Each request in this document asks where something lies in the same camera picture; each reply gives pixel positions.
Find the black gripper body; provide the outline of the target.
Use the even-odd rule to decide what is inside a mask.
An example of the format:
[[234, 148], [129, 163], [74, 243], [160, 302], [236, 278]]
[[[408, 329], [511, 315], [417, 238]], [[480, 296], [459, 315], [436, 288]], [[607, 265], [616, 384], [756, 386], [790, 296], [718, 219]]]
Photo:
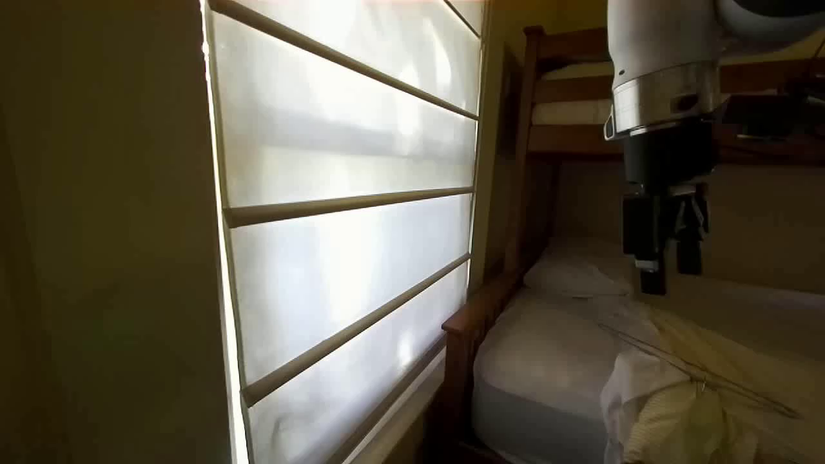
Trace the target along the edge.
[[700, 119], [628, 134], [620, 139], [625, 197], [658, 197], [699, 183], [716, 164], [713, 126]]

